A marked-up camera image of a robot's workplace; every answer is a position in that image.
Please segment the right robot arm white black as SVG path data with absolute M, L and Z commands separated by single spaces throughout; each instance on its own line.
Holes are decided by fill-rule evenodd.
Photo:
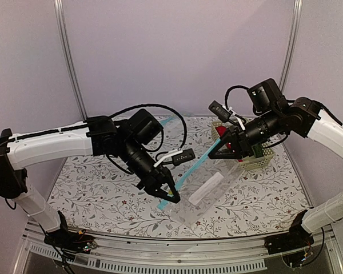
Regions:
M 343 159 L 343 122 L 322 103 L 306 97 L 287 100 L 274 79 L 269 78 L 247 93 L 256 118 L 232 124 L 209 152 L 210 159 L 242 159 L 253 155 L 253 146 L 276 134 L 291 132 L 308 138 Z M 284 237 L 284 244 L 296 249 L 316 230 L 343 219 L 343 191 L 325 203 L 300 212 Z

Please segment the clear zip bag blue zipper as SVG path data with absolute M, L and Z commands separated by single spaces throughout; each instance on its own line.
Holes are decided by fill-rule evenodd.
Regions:
M 214 205 L 243 173 L 230 168 L 220 159 L 210 159 L 209 152 L 217 141 L 176 182 L 181 200 L 161 201 L 157 208 L 173 220 L 190 227 Z

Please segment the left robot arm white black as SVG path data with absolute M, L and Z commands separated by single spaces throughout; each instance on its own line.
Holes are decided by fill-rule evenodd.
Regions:
M 72 156 L 119 158 L 125 172 L 139 178 L 138 189 L 148 195 L 178 203 L 180 195 L 163 161 L 154 160 L 146 149 L 163 133 L 148 112 L 150 104 L 133 106 L 133 116 L 118 120 L 116 114 L 95 116 L 70 126 L 28 134 L 5 129 L 0 135 L 0 197 L 10 199 L 36 220 L 62 248 L 70 247 L 73 234 L 66 219 L 55 211 L 27 181 L 27 168 L 38 163 Z

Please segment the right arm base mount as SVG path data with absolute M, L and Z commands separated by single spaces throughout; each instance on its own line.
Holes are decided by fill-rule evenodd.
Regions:
M 294 218 L 288 232 L 268 236 L 264 239 L 264 246 L 268 250 L 268 254 L 287 252 L 306 246 L 311 248 L 314 243 L 312 233 L 302 227 L 302 220 L 307 211 L 300 212 Z M 297 255 L 285 255 L 283 261 L 288 267 L 297 268 L 303 266 L 307 255 L 308 253 L 305 251 L 299 252 Z

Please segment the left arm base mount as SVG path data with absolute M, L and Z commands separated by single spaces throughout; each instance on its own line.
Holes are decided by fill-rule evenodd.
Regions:
M 69 231 L 64 215 L 60 211 L 58 214 L 59 228 L 53 232 L 46 232 L 44 239 L 46 244 L 72 253 L 90 253 L 92 249 L 97 247 L 95 238 L 88 235 L 85 229 L 78 232 Z

